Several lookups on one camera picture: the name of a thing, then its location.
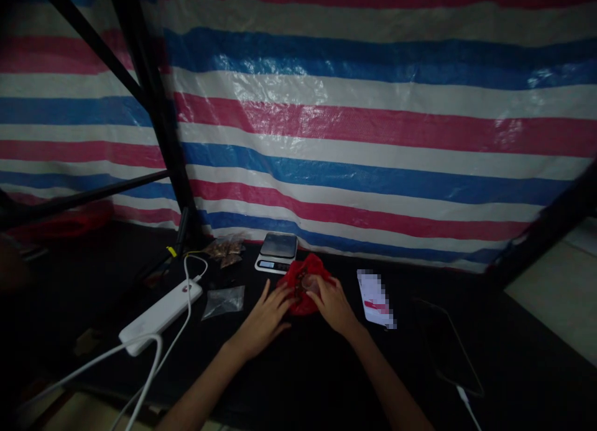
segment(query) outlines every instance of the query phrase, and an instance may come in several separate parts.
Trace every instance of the white cord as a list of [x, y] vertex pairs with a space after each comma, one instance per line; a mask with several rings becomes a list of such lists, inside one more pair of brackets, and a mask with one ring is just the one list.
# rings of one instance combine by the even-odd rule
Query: white cord
[[[178, 338], [180, 337], [180, 335], [184, 331], [185, 327], [187, 326], [189, 319], [191, 319], [191, 290], [189, 288], [189, 285], [190, 285], [190, 276], [188, 275], [188, 269], [187, 269], [187, 258], [189, 258], [189, 257], [201, 260], [203, 263], [205, 263], [205, 269], [203, 270], [203, 272], [201, 273], [201, 275], [199, 276], [199, 279], [197, 281], [201, 280], [201, 278], [203, 277], [203, 275], [205, 274], [205, 272], [207, 271], [207, 268], [208, 268], [207, 262], [205, 260], [203, 260], [201, 257], [197, 257], [197, 256], [194, 256], [194, 255], [191, 255], [191, 254], [187, 254], [185, 256], [183, 266], [185, 268], [185, 276], [187, 277], [187, 295], [188, 295], [188, 297], [187, 297], [187, 307], [188, 307], [187, 319], [185, 320], [185, 323], [182, 325], [182, 327], [180, 328], [180, 331], [178, 332], [178, 334], [174, 338], [174, 341], [172, 341], [172, 344], [170, 344], [170, 347], [168, 348], [168, 351], [164, 355], [164, 358], [162, 359], [162, 362], [160, 363], [160, 365], [157, 367], [157, 370], [155, 371], [155, 375], [157, 375], [159, 373], [160, 369], [162, 368], [162, 366], [166, 362], [166, 359], [168, 358], [168, 355], [170, 354], [172, 348], [174, 347], [174, 344], [176, 344], [176, 341], [178, 341]], [[116, 427], [118, 426], [118, 422], [120, 422], [120, 420], [122, 419], [122, 417], [126, 414], [126, 411], [128, 410], [128, 408], [130, 408], [131, 404], [135, 401], [135, 398], [137, 398], [137, 396], [141, 393], [141, 389], [139, 389], [137, 391], [137, 393], [134, 394], [131, 397], [131, 399], [129, 400], [129, 402], [120, 411], [120, 413], [118, 414], [118, 417], [116, 417], [116, 420], [112, 424], [112, 427], [110, 428], [110, 431], [116, 430]], [[131, 416], [131, 418], [129, 419], [129, 423], [131, 423], [131, 422], [133, 422], [133, 416]]]
[[473, 410], [471, 409], [471, 405], [468, 402], [468, 396], [466, 395], [465, 390], [462, 387], [460, 387], [460, 386], [457, 386], [456, 389], [458, 390], [458, 394], [460, 395], [461, 400], [465, 403], [465, 406], [468, 409], [468, 413], [473, 418], [473, 422], [474, 422], [475, 426], [477, 426], [477, 429], [479, 431], [481, 431], [481, 427], [479, 426], [479, 422], [477, 422], [477, 419], [474, 417]]
[[[143, 402], [145, 400], [145, 396], [147, 395], [147, 391], [149, 390], [149, 386], [151, 385], [151, 381], [153, 380], [153, 378], [155, 376], [155, 372], [157, 370], [157, 365], [158, 365], [158, 362], [160, 361], [160, 356], [162, 356], [162, 337], [160, 335], [156, 335], [155, 333], [150, 333], [148, 335], [138, 336], [137, 338], [133, 338], [133, 339], [131, 339], [131, 340], [129, 340], [129, 341], [123, 343], [123, 344], [120, 344], [118, 347], [114, 347], [112, 350], [108, 350], [107, 352], [99, 355], [97, 358], [93, 359], [89, 363], [85, 364], [84, 366], [80, 367], [76, 371], [72, 372], [70, 375], [65, 376], [59, 382], [51, 385], [46, 390], [40, 392], [35, 397], [33, 397], [31, 400], [23, 403], [17, 409], [17, 412], [22, 412], [24, 409], [28, 408], [33, 403], [36, 403], [37, 401], [41, 400], [46, 395], [48, 395], [51, 392], [55, 391], [56, 389], [58, 389], [63, 384], [68, 383], [74, 377], [76, 377], [79, 374], [85, 372], [87, 369], [89, 369], [90, 367], [96, 365], [100, 361], [103, 361], [107, 357], [112, 356], [113, 354], [117, 353], [118, 351], [121, 351], [122, 349], [124, 349], [125, 347], [127, 347], [127, 346], [129, 346], [131, 344], [134, 344], [135, 342], [146, 341], [146, 340], [154, 340], [157, 343], [157, 349], [155, 350], [154, 364], [151, 366], [151, 370], [149, 371], [149, 376], [147, 377], [147, 381], [145, 382], [145, 386], [143, 387], [143, 390], [141, 392], [141, 396], [139, 397], [139, 401], [137, 402], [137, 406], [135, 406], [135, 409], [134, 409], [134, 411], [133, 411], [133, 413], [131, 415], [131, 419], [135, 419], [137, 417], [137, 415], [139, 414], [139, 410], [141, 409], [141, 405], [143, 404]], [[133, 423], [134, 423], [134, 420], [131, 420], [130, 423], [129, 423], [129, 426], [126, 427], [126, 431], [130, 431]]]
[[185, 256], [184, 267], [185, 267], [185, 275], [187, 277], [187, 295], [188, 295], [188, 297], [187, 297], [187, 307], [188, 307], [187, 319], [185, 320], [185, 323], [182, 325], [182, 328], [180, 329], [180, 331], [178, 332], [178, 334], [174, 338], [174, 341], [172, 342], [172, 344], [170, 344], [170, 348], [168, 349], [168, 351], [164, 355], [164, 358], [162, 359], [161, 362], [160, 362], [160, 357], [162, 356], [162, 337], [160, 335], [158, 335], [158, 334], [155, 334], [155, 333], [150, 333], [150, 334], [147, 334], [147, 335], [138, 336], [136, 338], [133, 338], [133, 339], [131, 339], [131, 340], [123, 343], [123, 344], [120, 344], [117, 347], [114, 347], [111, 350], [108, 350], [107, 352], [99, 355], [97, 358], [93, 359], [89, 363], [87, 363], [84, 366], [80, 367], [76, 371], [72, 372], [70, 375], [65, 376], [59, 382], [51, 385], [50, 387], [48, 387], [44, 391], [42, 391], [39, 394], [37, 394], [31, 400], [23, 403], [17, 409], [17, 412], [18, 413], [22, 412], [24, 409], [28, 408], [33, 403], [36, 403], [37, 401], [39, 401], [42, 398], [44, 398], [46, 395], [48, 395], [51, 392], [53, 392], [56, 389], [58, 389], [60, 386], [68, 383], [69, 381], [71, 381], [74, 377], [80, 375], [81, 373], [83, 373], [87, 369], [89, 369], [90, 367], [93, 367], [94, 365], [96, 365], [100, 361], [103, 361], [104, 359], [106, 359], [109, 356], [112, 356], [113, 354], [121, 351], [122, 349], [128, 347], [129, 345], [134, 344], [135, 342], [138, 342], [138, 341], [154, 340], [157, 343], [157, 348], [155, 350], [154, 363], [152, 364], [151, 370], [149, 371], [149, 375], [147, 377], [147, 381], [145, 382], [144, 386], [141, 389], [139, 389], [137, 391], [137, 393], [133, 396], [133, 398], [126, 404], [126, 406], [120, 412], [120, 414], [116, 418], [116, 421], [114, 422], [114, 424], [112, 425], [112, 428], [111, 428], [111, 430], [114, 430], [116, 428], [118, 422], [120, 421], [120, 419], [124, 415], [125, 411], [131, 406], [131, 404], [135, 400], [135, 398], [137, 396], [139, 396], [139, 400], [137, 401], [137, 405], [135, 406], [135, 409], [133, 410], [133, 412], [131, 414], [131, 418], [129, 419], [129, 423], [127, 424], [126, 429], [125, 429], [125, 431], [130, 431], [131, 428], [132, 428], [132, 426], [135, 423], [135, 420], [137, 419], [137, 415], [139, 415], [139, 411], [141, 410], [141, 406], [143, 405], [143, 402], [145, 401], [145, 397], [147, 395], [147, 392], [149, 391], [149, 388], [151, 386], [151, 382], [155, 378], [155, 375], [157, 375], [157, 373], [160, 371], [160, 369], [164, 365], [164, 363], [166, 361], [166, 358], [168, 358], [168, 355], [170, 354], [170, 351], [174, 347], [174, 344], [176, 344], [176, 341], [178, 340], [178, 338], [180, 337], [180, 335], [184, 331], [184, 329], [187, 326], [188, 321], [189, 321], [189, 319], [191, 317], [191, 293], [190, 293], [191, 290], [190, 290], [190, 279], [189, 279], [188, 269], [187, 269], [187, 258], [188, 257], [192, 257], [192, 258], [201, 260], [203, 263], [205, 263], [205, 269], [203, 270], [203, 272], [199, 276], [198, 280], [200, 280], [203, 277], [203, 275], [205, 274], [205, 272], [207, 271], [207, 268], [208, 268], [208, 263], [204, 259], [202, 259], [201, 257], [196, 257], [196, 256], [189, 255], [189, 254], [187, 254]]

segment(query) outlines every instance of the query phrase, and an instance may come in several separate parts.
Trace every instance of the hand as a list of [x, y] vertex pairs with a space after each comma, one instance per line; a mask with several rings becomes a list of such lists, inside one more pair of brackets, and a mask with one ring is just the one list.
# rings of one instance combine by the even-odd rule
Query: hand
[[340, 281], [332, 277], [331, 279], [335, 284], [335, 286], [332, 286], [323, 280], [321, 276], [312, 277], [319, 285], [321, 298], [311, 291], [307, 291], [307, 295], [313, 299], [326, 322], [346, 339], [349, 338], [350, 334], [362, 329], [363, 326], [357, 320], [346, 300]]
[[257, 304], [241, 328], [225, 344], [245, 361], [255, 358], [277, 335], [290, 328], [289, 323], [280, 324], [280, 320], [290, 304], [295, 302], [294, 299], [285, 300], [292, 289], [282, 285], [268, 296], [269, 286], [268, 279]]

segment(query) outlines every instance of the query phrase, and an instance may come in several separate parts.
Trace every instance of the red cloth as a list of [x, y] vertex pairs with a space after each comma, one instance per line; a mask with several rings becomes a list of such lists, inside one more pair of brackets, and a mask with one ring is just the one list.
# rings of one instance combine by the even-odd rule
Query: red cloth
[[38, 243], [53, 238], [70, 238], [86, 234], [108, 224], [114, 216], [111, 202], [101, 200], [76, 210], [64, 211], [40, 223], [14, 228], [8, 232], [22, 243]]
[[[323, 267], [322, 260], [315, 254], [309, 254], [304, 262], [294, 261], [290, 264], [290, 268], [283, 278], [281, 278], [276, 286], [280, 286], [286, 283], [288, 288], [293, 288], [301, 281], [299, 280], [300, 274], [316, 274], [321, 276], [323, 280], [331, 285], [334, 282], [331, 279], [331, 274]], [[300, 301], [290, 306], [290, 314], [296, 316], [305, 316], [317, 311], [317, 305], [315, 302], [305, 293], [304, 290], [298, 291]]]

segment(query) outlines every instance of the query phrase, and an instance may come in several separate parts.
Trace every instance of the black table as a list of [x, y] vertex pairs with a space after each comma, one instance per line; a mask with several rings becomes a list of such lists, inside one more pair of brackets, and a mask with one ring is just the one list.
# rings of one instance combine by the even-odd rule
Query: black table
[[[160, 374], [147, 402], [170, 407], [207, 367], [220, 346], [240, 326], [270, 277], [253, 268], [259, 246], [248, 245], [243, 262], [219, 270], [212, 263], [202, 280], [209, 285], [245, 285], [243, 312], [201, 321], [206, 296]], [[306, 253], [299, 253], [299, 259]], [[441, 381], [417, 328], [410, 303], [421, 297], [446, 308], [484, 386], [484, 399], [471, 406], [484, 431], [504, 429], [597, 429], [597, 369], [505, 293], [477, 277], [450, 271], [395, 265], [321, 254], [324, 265], [343, 282], [346, 296], [415, 400], [437, 429], [474, 430], [451, 384]], [[203, 264], [189, 259], [191, 274]], [[364, 320], [357, 269], [381, 275], [397, 320], [384, 331]], [[119, 344], [118, 331], [184, 280], [181, 263], [164, 283], [124, 314], [111, 338], [90, 359]], [[167, 348], [184, 315], [163, 334]], [[213, 418], [242, 429], [383, 429], [383, 413], [351, 348], [319, 314], [290, 318], [285, 331], [250, 361], [225, 391]], [[145, 382], [155, 345], [132, 358], [125, 352], [76, 380], [76, 387], [122, 398]]]

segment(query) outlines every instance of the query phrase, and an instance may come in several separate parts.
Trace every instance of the striped tarp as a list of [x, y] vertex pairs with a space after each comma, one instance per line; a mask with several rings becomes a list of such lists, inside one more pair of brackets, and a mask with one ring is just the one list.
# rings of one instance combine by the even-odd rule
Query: striped tarp
[[[109, 0], [74, 0], [132, 68]], [[597, 155], [594, 0], [144, 0], [208, 233], [481, 272]], [[162, 168], [149, 118], [43, 0], [1, 50], [28, 202]], [[173, 227], [168, 181], [113, 197]]]

